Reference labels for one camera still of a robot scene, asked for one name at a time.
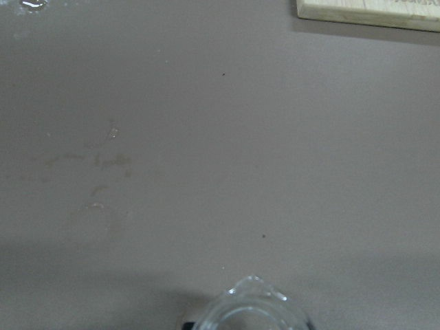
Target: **clear glass cup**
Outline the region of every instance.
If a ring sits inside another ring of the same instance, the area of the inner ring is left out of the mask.
[[[248,276],[212,301],[192,330],[316,330],[290,298]]]

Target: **glass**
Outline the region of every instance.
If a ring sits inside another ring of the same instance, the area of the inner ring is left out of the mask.
[[[307,314],[257,276],[248,276],[206,307],[193,330],[316,330]]]

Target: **gray table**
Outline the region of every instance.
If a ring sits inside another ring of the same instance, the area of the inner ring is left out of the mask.
[[[328,329],[440,328],[440,34],[0,4],[1,329],[174,329],[248,274]]]

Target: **wooden block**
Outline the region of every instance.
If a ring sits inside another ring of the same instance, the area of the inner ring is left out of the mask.
[[[303,19],[440,32],[440,0],[297,0]]]

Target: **transparent glass jar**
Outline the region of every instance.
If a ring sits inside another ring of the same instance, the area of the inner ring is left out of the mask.
[[[275,287],[248,276],[212,301],[192,330],[316,330]]]

